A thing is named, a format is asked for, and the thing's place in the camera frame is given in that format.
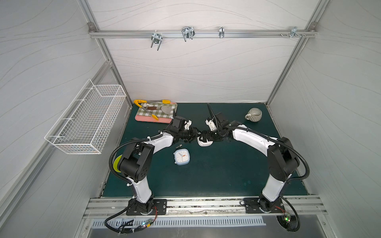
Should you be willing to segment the white alarm clock back up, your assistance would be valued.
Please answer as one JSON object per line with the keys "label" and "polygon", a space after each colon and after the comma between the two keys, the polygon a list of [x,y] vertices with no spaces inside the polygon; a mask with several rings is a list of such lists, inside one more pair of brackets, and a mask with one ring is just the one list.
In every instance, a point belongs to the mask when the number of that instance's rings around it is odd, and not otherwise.
{"label": "white alarm clock back up", "polygon": [[213,140],[210,139],[210,136],[208,133],[206,133],[206,134],[204,133],[204,134],[201,134],[197,138],[197,143],[201,147],[208,147],[208,146],[211,146],[213,144]]}

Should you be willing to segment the blue white alarm clock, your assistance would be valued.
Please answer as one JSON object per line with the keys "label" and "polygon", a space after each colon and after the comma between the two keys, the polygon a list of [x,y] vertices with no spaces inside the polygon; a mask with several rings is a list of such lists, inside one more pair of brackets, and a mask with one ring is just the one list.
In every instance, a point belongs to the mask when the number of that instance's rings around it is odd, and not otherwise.
{"label": "blue white alarm clock", "polygon": [[190,162],[190,153],[187,149],[179,149],[174,153],[175,164],[181,166]]}

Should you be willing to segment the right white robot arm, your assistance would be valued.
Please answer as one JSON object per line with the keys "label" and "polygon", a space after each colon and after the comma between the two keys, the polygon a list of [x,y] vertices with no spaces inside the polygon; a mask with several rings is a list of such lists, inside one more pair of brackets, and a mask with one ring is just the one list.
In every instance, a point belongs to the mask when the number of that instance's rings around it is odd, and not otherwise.
{"label": "right white robot arm", "polygon": [[291,178],[300,164],[291,141],[286,137],[268,137],[237,122],[228,123],[224,127],[216,126],[211,119],[206,120],[205,123],[213,136],[217,138],[229,136],[253,147],[267,157],[269,178],[261,197],[267,202],[276,201],[286,181]]}

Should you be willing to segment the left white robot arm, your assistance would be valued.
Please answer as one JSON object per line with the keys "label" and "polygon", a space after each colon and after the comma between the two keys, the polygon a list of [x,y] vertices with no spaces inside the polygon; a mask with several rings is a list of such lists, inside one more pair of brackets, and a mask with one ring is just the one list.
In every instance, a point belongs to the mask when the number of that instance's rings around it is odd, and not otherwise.
{"label": "left white robot arm", "polygon": [[152,199],[147,174],[149,172],[154,153],[172,146],[179,140],[191,142],[200,136],[197,129],[182,130],[178,133],[165,131],[143,140],[133,140],[127,145],[123,154],[116,159],[114,169],[120,172],[123,178],[132,185],[134,198],[137,202],[146,204]]}

